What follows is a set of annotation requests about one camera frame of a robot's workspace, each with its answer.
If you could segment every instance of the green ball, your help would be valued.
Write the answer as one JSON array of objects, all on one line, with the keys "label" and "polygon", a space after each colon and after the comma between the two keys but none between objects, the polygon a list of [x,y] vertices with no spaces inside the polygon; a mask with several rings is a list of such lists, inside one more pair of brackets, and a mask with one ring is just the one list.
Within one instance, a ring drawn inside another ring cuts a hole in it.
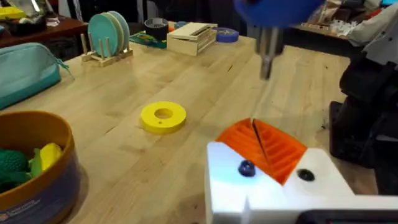
[{"label": "green ball", "polygon": [[0,172],[27,172],[28,161],[24,153],[14,150],[0,150]]}]

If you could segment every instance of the yellow ring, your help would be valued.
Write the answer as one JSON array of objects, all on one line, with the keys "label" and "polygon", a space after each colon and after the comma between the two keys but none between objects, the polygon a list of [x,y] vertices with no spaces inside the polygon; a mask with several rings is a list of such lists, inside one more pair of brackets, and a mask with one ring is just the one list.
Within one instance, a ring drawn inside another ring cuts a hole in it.
[{"label": "yellow ring", "polygon": [[142,127],[156,134],[178,131],[186,118],[187,112],[182,106],[168,101],[151,103],[141,111]]}]

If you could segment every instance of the teal plate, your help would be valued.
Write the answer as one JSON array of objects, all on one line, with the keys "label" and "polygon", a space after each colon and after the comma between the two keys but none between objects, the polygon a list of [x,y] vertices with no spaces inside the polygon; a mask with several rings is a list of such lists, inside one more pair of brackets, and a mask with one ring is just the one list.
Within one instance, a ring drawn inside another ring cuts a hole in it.
[{"label": "teal plate", "polygon": [[[101,46],[99,40],[102,40],[104,49],[104,57],[110,57],[114,55],[118,49],[118,33],[116,27],[113,25],[106,16],[97,14],[90,19],[88,24],[88,32],[91,33],[93,48],[97,54],[101,55]],[[106,47],[106,38],[109,38],[109,48],[111,55],[108,54]]]},{"label": "teal plate", "polygon": [[119,21],[119,23],[122,25],[123,32],[124,32],[124,43],[123,43],[123,50],[127,48],[127,45],[129,44],[129,38],[130,38],[130,28],[129,24],[125,20],[125,18],[120,15],[120,13],[115,12],[115,11],[109,11],[108,13],[112,14],[114,17],[116,17]]}]

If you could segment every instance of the brown bowl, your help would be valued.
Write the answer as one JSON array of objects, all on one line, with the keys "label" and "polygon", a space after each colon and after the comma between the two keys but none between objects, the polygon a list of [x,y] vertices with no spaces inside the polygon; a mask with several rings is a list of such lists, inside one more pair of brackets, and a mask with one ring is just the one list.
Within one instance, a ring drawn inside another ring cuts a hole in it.
[{"label": "brown bowl", "polygon": [[0,223],[57,223],[77,200],[80,186],[75,143],[68,123],[41,111],[0,115],[0,147],[28,158],[48,143],[62,149],[59,160],[40,176],[0,194]]}]

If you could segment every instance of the orange object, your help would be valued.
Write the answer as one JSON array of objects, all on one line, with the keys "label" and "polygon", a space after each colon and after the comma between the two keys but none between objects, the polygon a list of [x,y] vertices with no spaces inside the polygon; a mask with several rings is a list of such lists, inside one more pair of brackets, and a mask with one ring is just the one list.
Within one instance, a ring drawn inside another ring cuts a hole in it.
[{"label": "orange object", "polygon": [[249,118],[223,131],[216,141],[225,143],[282,185],[307,149],[281,130],[257,119],[252,123]]},{"label": "orange object", "polygon": [[[69,124],[63,118],[52,113],[24,111],[0,114],[0,127],[2,127],[0,128],[0,147],[21,151],[28,158],[34,156],[34,148],[42,148],[50,142],[54,142],[63,149],[58,161],[41,175],[0,194],[1,218],[3,221],[9,218],[4,215],[7,214],[5,211],[26,207],[21,214],[16,214],[16,220],[10,221],[30,223],[35,220],[35,215],[46,213],[49,216],[46,223],[59,223],[73,208],[78,198],[78,190],[74,191],[69,200],[59,200],[59,204],[57,204],[59,210],[52,210],[49,208],[53,204],[46,203],[58,200],[60,195],[69,195],[65,192],[54,195],[53,193],[56,192],[53,189],[54,183],[61,180],[66,183],[62,178],[65,177],[69,183],[74,183],[68,184],[71,189],[78,189],[80,186],[75,142]],[[40,201],[40,198],[47,198],[47,202],[46,200]],[[26,205],[32,205],[32,202],[37,203],[37,206],[32,206],[31,210]]]}]

